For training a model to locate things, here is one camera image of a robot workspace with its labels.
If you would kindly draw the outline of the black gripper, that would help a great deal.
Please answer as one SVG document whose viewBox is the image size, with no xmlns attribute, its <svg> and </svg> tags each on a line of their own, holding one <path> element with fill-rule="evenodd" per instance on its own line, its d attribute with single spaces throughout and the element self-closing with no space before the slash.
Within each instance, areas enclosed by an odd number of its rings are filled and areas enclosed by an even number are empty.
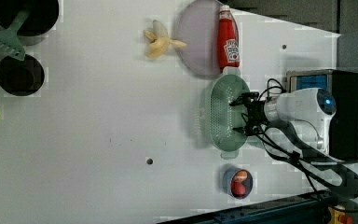
<svg viewBox="0 0 358 224">
<path fill-rule="evenodd" d="M 266 122 L 265 102 L 260 101 L 258 97 L 258 92 L 246 92 L 229 104 L 230 106 L 244 105 L 247 111 L 245 126 L 235 127 L 232 129 L 233 131 L 246 136 L 261 134 L 261 125 Z"/>
</svg>

